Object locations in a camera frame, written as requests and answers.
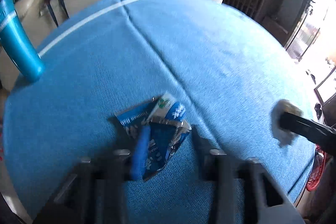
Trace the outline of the white tissue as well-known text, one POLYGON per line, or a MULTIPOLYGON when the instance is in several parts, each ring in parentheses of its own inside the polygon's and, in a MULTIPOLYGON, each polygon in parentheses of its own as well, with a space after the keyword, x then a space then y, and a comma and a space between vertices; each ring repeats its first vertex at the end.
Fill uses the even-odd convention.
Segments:
POLYGON ((279 147, 292 145, 298 138, 291 126, 294 124, 293 118, 302 115, 303 111, 288 100, 281 99, 274 105, 270 114, 271 130, 273 137, 278 140, 279 147))

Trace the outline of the blue snack wrapper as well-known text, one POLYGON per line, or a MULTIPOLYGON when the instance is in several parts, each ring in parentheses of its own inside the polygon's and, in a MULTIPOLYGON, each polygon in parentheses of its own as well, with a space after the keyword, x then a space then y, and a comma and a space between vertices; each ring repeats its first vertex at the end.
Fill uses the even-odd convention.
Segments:
POLYGON ((141 127, 150 127, 145 172, 139 180, 147 181, 161 172, 189 135, 191 126, 185 114, 186 107, 168 92, 115 114, 135 143, 141 127))

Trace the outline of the red trash basket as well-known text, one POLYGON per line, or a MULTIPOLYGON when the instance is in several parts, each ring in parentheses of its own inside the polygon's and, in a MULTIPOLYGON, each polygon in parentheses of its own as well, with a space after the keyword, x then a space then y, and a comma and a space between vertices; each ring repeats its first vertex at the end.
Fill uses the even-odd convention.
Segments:
POLYGON ((319 145, 315 145, 315 155, 313 168, 306 183, 306 190, 309 192, 315 191, 318 188, 319 182, 325 170, 327 153, 321 149, 319 145))

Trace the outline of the blue tablecloth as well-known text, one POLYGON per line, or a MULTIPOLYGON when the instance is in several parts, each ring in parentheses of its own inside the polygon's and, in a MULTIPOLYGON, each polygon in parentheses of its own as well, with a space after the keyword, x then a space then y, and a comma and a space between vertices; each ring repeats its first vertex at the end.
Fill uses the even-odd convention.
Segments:
POLYGON ((107 163, 159 112, 240 159, 259 159, 291 202, 305 188, 314 145, 298 137, 280 146, 271 112, 288 100, 312 118, 309 79, 242 12, 212 0, 102 0, 38 53, 45 70, 33 84, 17 79, 3 124, 6 167, 30 217, 82 158, 107 163))

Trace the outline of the blue water bottle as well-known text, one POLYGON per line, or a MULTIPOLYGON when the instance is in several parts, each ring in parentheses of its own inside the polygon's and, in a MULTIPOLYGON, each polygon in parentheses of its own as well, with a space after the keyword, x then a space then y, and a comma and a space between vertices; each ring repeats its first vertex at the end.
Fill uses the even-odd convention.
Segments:
POLYGON ((28 82, 40 79, 43 61, 23 29, 13 0, 1 0, 1 46, 28 82))

